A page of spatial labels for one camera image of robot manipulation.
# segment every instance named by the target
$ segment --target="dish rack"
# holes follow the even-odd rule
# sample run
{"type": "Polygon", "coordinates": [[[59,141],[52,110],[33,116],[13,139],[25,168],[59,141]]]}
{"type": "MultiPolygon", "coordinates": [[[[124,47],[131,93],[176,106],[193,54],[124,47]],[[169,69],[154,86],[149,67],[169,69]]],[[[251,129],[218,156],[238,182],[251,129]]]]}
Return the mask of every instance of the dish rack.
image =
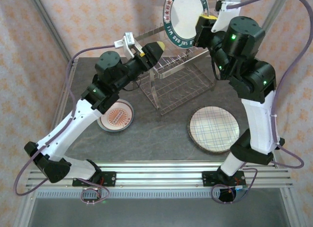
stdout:
{"type": "Polygon", "coordinates": [[[209,55],[208,50],[175,46],[168,39],[162,24],[135,36],[135,39],[142,46],[156,41],[165,44],[165,51],[159,62],[141,76],[140,84],[141,90],[155,106],[159,116],[215,86],[215,79],[211,81],[210,77],[211,60],[204,60],[209,55]]]}

